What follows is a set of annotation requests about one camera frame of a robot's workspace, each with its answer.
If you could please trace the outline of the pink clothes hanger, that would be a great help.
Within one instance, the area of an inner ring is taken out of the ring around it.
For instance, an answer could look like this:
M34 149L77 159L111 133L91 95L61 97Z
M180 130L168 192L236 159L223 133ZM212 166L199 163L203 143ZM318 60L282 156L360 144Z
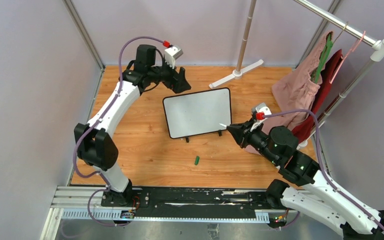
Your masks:
M344 64L345 60L349 57L349 55L351 53L353 53L358 48L358 46L361 44L361 42L363 41L365 36L366 36L366 31L364 30L363 33L362 33L362 36L360 38L358 38L354 42L354 44L350 47L348 52L342 57L342 59L339 62L338 66L336 67L335 71L333 72L333 75L332 75L332 77L331 77L331 79L329 81L330 84L332 84L335 81L335 78L336 78L339 70L341 69L342 65Z

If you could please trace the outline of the pink garment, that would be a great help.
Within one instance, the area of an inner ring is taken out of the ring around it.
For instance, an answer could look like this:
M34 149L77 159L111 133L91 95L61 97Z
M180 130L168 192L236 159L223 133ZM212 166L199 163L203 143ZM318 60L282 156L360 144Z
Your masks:
M282 112L297 109L311 111L322 81L321 75L319 76L318 83L313 83L311 77L319 64L320 55L326 44L326 36L329 32L326 32L319 39L315 48L293 72L284 76L271 87L274 99ZM264 121L262 131L268 135L271 128L277 126L285 126L292 131L309 116L306 112L294 112L270 117Z

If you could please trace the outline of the metal clothes rack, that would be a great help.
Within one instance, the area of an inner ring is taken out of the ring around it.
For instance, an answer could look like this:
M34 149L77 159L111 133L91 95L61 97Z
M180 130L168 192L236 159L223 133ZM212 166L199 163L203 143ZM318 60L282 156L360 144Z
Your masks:
M347 34L357 39L356 45L351 48L352 51L354 51L360 43L365 43L366 45L370 46L373 49L373 54L370 56L368 62L360 69L357 75L353 78L352 82L348 84L347 87L335 97L335 99L329 104L329 106L319 116L318 122L319 122L319 125L322 126L326 122L326 119L328 118L328 116L347 97L349 92L351 92L351 90L364 78L364 76L371 69L371 67L375 63L380 62L384 58L384 39L376 40L371 36L367 35L365 32L357 30L355 27L351 26L347 22L336 17L334 13L336 12L337 8L341 3L340 0L333 0L328 10L324 10L318 7L308 0L297 0L296 2L302 7L308 9L312 13L322 18L322 21L317 27L313 37L311 38L310 43L306 47L305 52L301 57L301 60L300 60L301 62L304 61L304 59L310 54L310 51L312 51L315 48L317 38L319 38L322 35L323 31L326 29L329 23L340 28L342 33L346 32ZM230 75L227 75L209 84L208 86L210 89L215 89L217 87L220 87L221 85L227 84L234 79L241 79L244 74L262 66L262 64L264 63L264 61L260 59L246 67L242 67L256 4L257 2L255 0L252 0L250 2L236 67L234 68L234 70Z

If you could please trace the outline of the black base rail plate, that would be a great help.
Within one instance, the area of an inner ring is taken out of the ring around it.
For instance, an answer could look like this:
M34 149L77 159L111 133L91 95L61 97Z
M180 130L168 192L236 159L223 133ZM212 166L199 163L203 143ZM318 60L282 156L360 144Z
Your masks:
M100 186L60 186L51 202L62 220L250 223L283 228L298 214L341 232L344 218L323 200L293 187L268 189L135 187L129 200Z

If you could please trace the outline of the green clothes hanger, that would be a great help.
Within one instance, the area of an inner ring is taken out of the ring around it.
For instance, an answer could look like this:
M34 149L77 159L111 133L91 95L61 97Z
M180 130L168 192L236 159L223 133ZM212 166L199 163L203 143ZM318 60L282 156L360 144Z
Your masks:
M311 81L315 84L317 84L319 81L322 68L325 66L325 64L327 62L327 58L330 55L331 49L334 45L333 40L332 40L333 34L334 34L334 32L330 31L326 35L326 38L325 38L326 42L325 42L324 48L320 54L319 63L317 65L316 69L311 74Z

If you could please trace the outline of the dark red garment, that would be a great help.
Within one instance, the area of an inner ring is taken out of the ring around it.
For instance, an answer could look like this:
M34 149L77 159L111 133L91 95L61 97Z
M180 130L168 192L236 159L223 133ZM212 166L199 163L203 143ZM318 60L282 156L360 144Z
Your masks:
M334 72L338 68L339 64L343 60L342 49L339 49L335 52L332 57L326 62L324 69L320 73L321 85L318 92L315 95L315 99L311 108L311 111L316 114L321 108L323 102L325 101L327 95L329 94L332 84L330 80L332 79ZM296 126L292 133L295 137L298 138L299 143L307 140L311 135L311 130L314 126L314 120L311 116L308 116L303 123Z

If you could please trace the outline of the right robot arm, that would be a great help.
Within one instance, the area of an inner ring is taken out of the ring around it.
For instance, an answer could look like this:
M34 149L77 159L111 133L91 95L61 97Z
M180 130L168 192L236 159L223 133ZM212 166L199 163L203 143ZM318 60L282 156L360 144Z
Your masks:
M329 227L345 240L384 240L384 210L376 210L334 187L320 165L297 150L298 138L285 126L273 127L268 134L253 122L226 126L236 143L253 147L269 160L284 181L275 179L265 192L272 209L292 208Z

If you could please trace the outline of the green marker cap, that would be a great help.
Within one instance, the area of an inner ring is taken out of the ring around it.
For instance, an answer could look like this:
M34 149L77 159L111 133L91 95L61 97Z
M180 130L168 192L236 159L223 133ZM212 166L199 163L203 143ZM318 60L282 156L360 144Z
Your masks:
M195 158L195 161L194 161L194 165L197 166L200 162L200 157L199 156L196 156Z

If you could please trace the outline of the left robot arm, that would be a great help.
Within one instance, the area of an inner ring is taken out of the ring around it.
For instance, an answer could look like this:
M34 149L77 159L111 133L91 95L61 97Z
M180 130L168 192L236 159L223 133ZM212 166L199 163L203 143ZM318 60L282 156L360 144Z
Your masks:
M117 163L119 150L113 140L121 119L151 84L163 84L175 94L191 89L186 70L176 67L183 50L168 43L164 46L160 51L154 45L139 45L135 59L121 69L119 81L101 109L87 123L78 123L74 128L74 160L93 167L105 182L104 196L122 207L129 206L134 196L132 181Z

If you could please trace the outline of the small whiteboard black frame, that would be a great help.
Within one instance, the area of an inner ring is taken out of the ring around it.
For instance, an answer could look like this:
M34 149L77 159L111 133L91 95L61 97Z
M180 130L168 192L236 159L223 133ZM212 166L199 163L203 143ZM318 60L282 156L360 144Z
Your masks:
M231 91L227 87L165 97L164 115L171 139L224 131L232 123Z

